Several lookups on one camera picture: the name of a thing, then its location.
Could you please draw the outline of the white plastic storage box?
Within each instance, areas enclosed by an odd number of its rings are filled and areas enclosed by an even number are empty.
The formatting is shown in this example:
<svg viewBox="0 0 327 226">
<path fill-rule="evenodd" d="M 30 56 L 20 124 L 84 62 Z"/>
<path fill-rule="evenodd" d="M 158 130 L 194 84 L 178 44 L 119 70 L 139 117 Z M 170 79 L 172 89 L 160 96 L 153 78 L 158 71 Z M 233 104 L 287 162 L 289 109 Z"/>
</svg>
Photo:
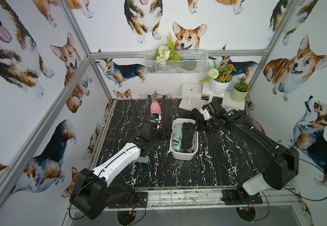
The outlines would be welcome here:
<svg viewBox="0 0 327 226">
<path fill-rule="evenodd" d="M 172 129 L 174 129 L 174 126 L 176 124 L 183 124 L 185 122 L 195 125 L 195 120 L 193 119 L 178 118 L 173 121 Z M 177 160 L 190 161 L 198 151 L 199 133 L 197 131 L 194 131 L 193 141 L 191 142 L 192 145 L 191 149 L 193 150 L 192 153 L 179 153 L 174 151 L 173 140 L 174 139 L 173 139 L 173 132 L 172 132 L 171 139 L 170 139 L 170 151 L 172 152 L 173 157 Z"/>
</svg>

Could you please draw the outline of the black umbrella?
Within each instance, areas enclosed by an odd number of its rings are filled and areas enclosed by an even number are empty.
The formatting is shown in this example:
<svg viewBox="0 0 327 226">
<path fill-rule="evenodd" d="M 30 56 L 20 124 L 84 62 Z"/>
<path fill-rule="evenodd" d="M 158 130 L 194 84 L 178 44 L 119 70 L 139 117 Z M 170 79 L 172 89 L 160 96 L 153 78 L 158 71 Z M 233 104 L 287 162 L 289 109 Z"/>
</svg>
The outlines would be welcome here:
<svg viewBox="0 0 327 226">
<path fill-rule="evenodd" d="M 184 122 L 182 125 L 182 140 L 181 148 L 190 149 L 193 146 L 195 125 L 189 122 Z"/>
<path fill-rule="evenodd" d="M 205 122 L 204 116 L 200 113 L 200 111 L 196 108 L 194 108 L 191 111 L 191 115 L 193 116 L 195 120 L 195 125 L 197 129 L 200 129 L 202 127 L 202 123 Z"/>
</svg>

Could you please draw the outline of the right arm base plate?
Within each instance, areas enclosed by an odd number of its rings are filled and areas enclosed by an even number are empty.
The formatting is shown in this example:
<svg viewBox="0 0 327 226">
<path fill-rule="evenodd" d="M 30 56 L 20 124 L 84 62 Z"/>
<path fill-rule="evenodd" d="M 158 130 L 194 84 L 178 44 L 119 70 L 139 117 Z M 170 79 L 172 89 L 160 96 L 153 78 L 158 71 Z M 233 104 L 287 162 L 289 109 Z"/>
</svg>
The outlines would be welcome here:
<svg viewBox="0 0 327 226">
<path fill-rule="evenodd" d="M 221 200 L 224 201 L 226 205 L 248 205 L 249 203 L 263 203 L 259 193 L 255 195 L 249 195 L 242 189 L 223 189 Z"/>
</svg>

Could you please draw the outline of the black umbrella back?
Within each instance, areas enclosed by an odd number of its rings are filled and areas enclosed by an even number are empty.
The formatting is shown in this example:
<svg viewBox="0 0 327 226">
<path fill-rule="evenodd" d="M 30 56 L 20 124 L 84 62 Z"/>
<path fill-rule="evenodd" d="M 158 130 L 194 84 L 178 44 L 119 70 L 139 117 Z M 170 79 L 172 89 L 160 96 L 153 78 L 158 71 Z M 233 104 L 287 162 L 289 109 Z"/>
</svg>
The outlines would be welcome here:
<svg viewBox="0 0 327 226">
<path fill-rule="evenodd" d="M 194 108 L 191 111 L 191 115 L 193 116 L 195 120 L 195 125 L 197 129 L 200 129 L 202 127 L 202 123 L 205 122 L 204 116 L 200 113 L 200 111 L 196 108 Z"/>
</svg>

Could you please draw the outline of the lilac umbrella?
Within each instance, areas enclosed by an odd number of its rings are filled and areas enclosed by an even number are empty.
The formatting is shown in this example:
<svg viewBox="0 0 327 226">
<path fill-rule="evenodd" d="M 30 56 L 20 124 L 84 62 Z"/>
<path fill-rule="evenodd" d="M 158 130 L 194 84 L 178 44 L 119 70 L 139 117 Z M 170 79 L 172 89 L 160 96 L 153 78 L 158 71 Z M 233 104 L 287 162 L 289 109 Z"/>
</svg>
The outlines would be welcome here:
<svg viewBox="0 0 327 226">
<path fill-rule="evenodd" d="M 194 145 L 195 142 L 192 142 L 191 144 L 189 144 L 188 142 L 184 142 L 181 144 L 180 149 L 178 150 L 179 153 L 194 153 Z"/>
</svg>

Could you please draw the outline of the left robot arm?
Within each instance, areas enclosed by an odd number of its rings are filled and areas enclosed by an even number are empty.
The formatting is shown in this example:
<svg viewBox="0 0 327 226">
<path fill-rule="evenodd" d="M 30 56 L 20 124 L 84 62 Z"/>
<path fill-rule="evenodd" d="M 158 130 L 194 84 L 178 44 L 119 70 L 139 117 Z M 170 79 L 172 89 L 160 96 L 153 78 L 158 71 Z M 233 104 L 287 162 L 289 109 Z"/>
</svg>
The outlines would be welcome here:
<svg viewBox="0 0 327 226">
<path fill-rule="evenodd" d="M 135 189 L 127 184 L 111 187 L 110 184 L 129 164 L 141 156 L 141 149 L 158 141 L 166 140 L 167 130 L 161 127 L 162 117 L 152 114 L 113 157 L 92 170 L 80 171 L 72 193 L 70 204 L 84 216 L 96 219 L 106 207 L 135 208 Z"/>
</svg>

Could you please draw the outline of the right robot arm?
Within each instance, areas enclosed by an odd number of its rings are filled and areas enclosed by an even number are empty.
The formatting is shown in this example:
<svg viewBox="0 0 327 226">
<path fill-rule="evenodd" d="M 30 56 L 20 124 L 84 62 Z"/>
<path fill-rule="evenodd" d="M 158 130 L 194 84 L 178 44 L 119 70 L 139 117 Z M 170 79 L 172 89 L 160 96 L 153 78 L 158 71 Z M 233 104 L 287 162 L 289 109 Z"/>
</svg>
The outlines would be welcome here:
<svg viewBox="0 0 327 226">
<path fill-rule="evenodd" d="M 285 148 L 254 127 L 245 113 L 226 111 L 219 101 L 203 105 L 196 121 L 198 131 L 215 132 L 224 128 L 243 138 L 258 154 L 263 171 L 245 180 L 237 188 L 241 199 L 248 199 L 267 189 L 281 190 L 299 173 L 299 153 L 295 148 Z"/>
</svg>

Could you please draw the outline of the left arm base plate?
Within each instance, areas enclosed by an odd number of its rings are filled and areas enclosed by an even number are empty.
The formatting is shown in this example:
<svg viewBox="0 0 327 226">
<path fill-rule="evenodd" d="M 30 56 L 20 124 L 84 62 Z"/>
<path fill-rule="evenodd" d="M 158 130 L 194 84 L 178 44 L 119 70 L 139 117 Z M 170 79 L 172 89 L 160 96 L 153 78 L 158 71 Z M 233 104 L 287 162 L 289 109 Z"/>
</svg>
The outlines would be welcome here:
<svg viewBox="0 0 327 226">
<path fill-rule="evenodd" d="M 148 192 L 124 192 L 109 197 L 110 209 L 147 207 Z"/>
</svg>

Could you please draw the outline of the mint green umbrella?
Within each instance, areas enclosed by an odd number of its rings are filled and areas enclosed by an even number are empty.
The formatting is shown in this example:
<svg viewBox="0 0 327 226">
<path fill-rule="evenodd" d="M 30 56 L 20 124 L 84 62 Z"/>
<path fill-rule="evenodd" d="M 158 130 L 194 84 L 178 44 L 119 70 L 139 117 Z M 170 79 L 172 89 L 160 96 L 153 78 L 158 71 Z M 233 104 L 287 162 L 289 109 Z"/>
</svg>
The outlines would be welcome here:
<svg viewBox="0 0 327 226">
<path fill-rule="evenodd" d="M 182 127 L 183 124 L 175 124 L 173 133 L 172 133 L 172 149 L 175 152 L 181 152 L 181 144 L 182 144 Z"/>
</svg>

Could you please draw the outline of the black umbrella front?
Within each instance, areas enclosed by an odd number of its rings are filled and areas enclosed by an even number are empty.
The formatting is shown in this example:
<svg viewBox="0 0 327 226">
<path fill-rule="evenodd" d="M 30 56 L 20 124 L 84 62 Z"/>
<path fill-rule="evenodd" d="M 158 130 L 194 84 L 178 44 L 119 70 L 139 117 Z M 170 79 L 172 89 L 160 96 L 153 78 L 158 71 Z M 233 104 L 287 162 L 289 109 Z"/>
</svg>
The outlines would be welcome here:
<svg viewBox="0 0 327 226">
<path fill-rule="evenodd" d="M 193 146 L 195 125 L 189 122 L 184 122 L 182 125 L 182 140 L 181 148 L 190 149 Z"/>
</svg>

